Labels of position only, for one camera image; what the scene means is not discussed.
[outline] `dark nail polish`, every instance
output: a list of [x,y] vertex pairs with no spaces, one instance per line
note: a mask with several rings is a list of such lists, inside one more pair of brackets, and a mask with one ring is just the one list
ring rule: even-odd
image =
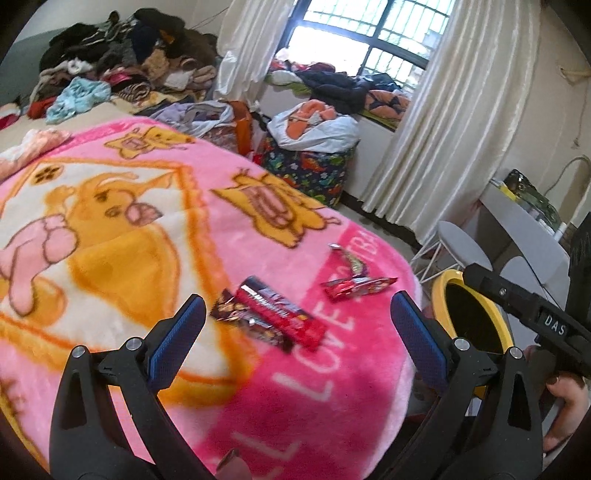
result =
[[227,464],[230,463],[230,461],[232,461],[236,457],[240,457],[240,452],[237,448],[233,448],[226,455],[223,456],[222,460],[220,460],[216,467],[216,471],[219,471],[222,468],[224,468]]

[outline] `candy wrapper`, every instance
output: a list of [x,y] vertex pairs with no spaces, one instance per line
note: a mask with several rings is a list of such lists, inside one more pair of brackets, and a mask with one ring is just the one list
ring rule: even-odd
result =
[[248,277],[238,288],[236,299],[294,342],[315,351],[326,325],[301,310],[256,277]]
[[329,244],[329,247],[333,251],[340,252],[351,269],[350,278],[339,278],[320,284],[324,288],[326,296],[333,301],[379,293],[398,280],[388,277],[371,278],[368,276],[368,266],[351,252],[337,244]]
[[263,320],[243,303],[234,298],[228,290],[224,290],[214,304],[211,316],[218,321],[237,325],[249,337],[278,346],[288,352],[293,342],[273,325]]

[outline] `baseboard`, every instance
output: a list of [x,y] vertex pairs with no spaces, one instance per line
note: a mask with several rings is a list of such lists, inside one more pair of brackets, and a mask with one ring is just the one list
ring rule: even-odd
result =
[[421,244],[418,243],[417,237],[414,235],[414,232],[411,229],[406,228],[405,226],[396,225],[395,223],[390,223],[384,218],[375,216],[374,213],[366,212],[361,208],[363,205],[362,202],[360,202],[359,199],[355,198],[351,194],[343,192],[340,197],[340,202],[347,208],[353,210],[355,213],[364,216],[368,220],[371,220],[373,223],[386,230],[390,235],[399,238],[417,251],[421,248]]

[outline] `cream satin curtain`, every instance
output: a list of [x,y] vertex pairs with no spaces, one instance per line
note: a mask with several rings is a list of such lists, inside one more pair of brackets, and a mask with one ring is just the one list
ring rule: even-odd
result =
[[421,243],[439,220],[463,220],[513,139],[539,36],[540,0],[456,0],[363,209]]
[[217,42],[223,60],[215,98],[256,99],[293,4],[293,0],[233,0]]

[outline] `orange border on blanket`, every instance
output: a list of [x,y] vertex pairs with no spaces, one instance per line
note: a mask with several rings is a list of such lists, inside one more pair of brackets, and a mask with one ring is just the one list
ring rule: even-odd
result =
[[[121,167],[165,168],[174,170],[175,181],[183,192],[184,208],[187,212],[187,240],[193,252],[193,267],[197,271],[208,306],[213,305],[219,293],[227,288],[229,279],[223,263],[216,253],[216,246],[210,238],[209,215],[202,199],[201,190],[195,182],[190,167],[167,160],[130,161],[89,159],[72,157],[48,157],[27,167],[12,187],[8,196],[0,203],[0,215],[9,199],[15,197],[23,185],[42,163],[87,163]],[[224,353],[230,370],[226,378],[208,378],[181,370],[172,386],[159,393],[165,403],[179,403],[192,407],[215,406],[227,403],[244,384],[258,360],[258,354],[251,341],[233,326],[215,323],[219,347]],[[31,325],[19,323],[0,313],[0,336],[20,347],[36,361],[56,370],[63,370],[70,351],[77,345],[49,335]],[[87,345],[91,351],[101,348]]]

